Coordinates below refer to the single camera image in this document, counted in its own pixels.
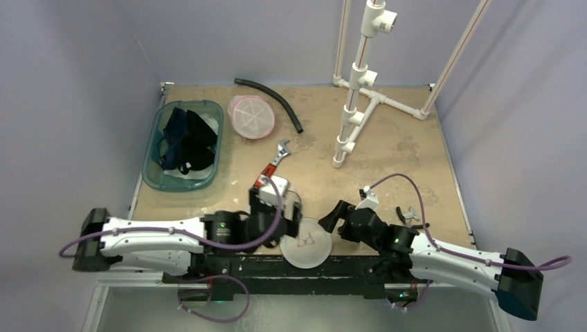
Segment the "black bra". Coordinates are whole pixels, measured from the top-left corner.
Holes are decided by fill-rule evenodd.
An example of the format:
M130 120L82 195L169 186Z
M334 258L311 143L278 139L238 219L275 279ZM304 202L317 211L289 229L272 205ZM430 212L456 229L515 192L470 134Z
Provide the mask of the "black bra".
M218 135L208 126L201 115L187 110L188 133L182 140L177 169L182 174L190 170L202 170L214 163Z

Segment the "teal plastic bin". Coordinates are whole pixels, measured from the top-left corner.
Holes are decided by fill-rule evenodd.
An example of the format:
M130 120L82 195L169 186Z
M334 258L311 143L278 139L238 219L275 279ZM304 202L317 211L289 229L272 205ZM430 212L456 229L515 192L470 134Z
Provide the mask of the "teal plastic bin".
M223 121L223 109L210 100L164 104L145 151L143 181L162 192L208 187L219 167Z

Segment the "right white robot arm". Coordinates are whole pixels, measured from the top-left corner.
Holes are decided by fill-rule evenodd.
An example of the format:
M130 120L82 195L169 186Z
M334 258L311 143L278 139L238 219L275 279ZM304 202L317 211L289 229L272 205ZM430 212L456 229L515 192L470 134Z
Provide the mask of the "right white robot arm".
M544 276L517 249L499 253L455 246L413 228L387 224L374 210L346 201L339 201L318 224L379 254L364 268L370 281L438 281L484 295L522 320L538 317Z

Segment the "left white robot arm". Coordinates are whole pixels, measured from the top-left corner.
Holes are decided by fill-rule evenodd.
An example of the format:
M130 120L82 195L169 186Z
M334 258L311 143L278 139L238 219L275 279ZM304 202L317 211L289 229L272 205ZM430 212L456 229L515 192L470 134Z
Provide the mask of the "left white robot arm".
M250 189L249 210L218 210L174 221L137 221L94 208L80 236L64 245L61 258L72 258L78 272L105 272L129 266L182 276L200 282L211 270L198 259L206 255L252 255L274 248L283 237L296 237L302 201L287 188Z

